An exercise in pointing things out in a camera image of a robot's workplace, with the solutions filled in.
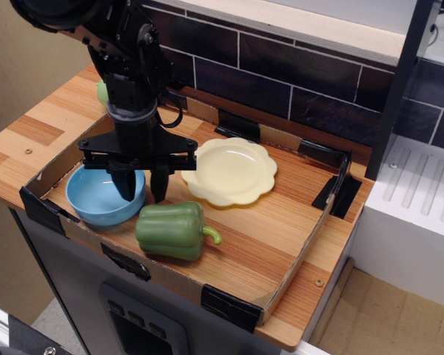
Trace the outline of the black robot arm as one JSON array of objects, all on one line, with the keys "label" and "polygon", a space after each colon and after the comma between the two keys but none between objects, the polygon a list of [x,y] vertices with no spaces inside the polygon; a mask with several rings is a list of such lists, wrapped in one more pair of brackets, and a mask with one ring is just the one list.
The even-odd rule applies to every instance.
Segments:
[{"label": "black robot arm", "polygon": [[85,45],[107,88],[111,132],[81,140],[87,169],[104,169],[120,196],[131,201],[138,170],[151,172],[155,202],[166,197],[169,176],[196,168],[196,142],[170,130],[183,116],[162,121],[158,101],[181,104],[167,89],[172,63],[163,54],[158,31],[139,1],[12,1],[29,24],[61,33]]}]

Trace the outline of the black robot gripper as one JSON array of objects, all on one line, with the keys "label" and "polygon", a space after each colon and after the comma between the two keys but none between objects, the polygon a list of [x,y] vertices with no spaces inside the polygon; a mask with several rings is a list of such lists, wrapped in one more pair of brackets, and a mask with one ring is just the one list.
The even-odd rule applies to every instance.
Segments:
[{"label": "black robot gripper", "polygon": [[[109,105],[107,111],[114,130],[78,143],[85,164],[91,169],[109,169],[120,196],[129,202],[135,197],[135,170],[153,169],[151,193],[155,203],[165,200],[169,171],[196,169],[197,142],[167,131],[156,105],[141,111]],[[169,169],[156,169],[159,166]]]}]

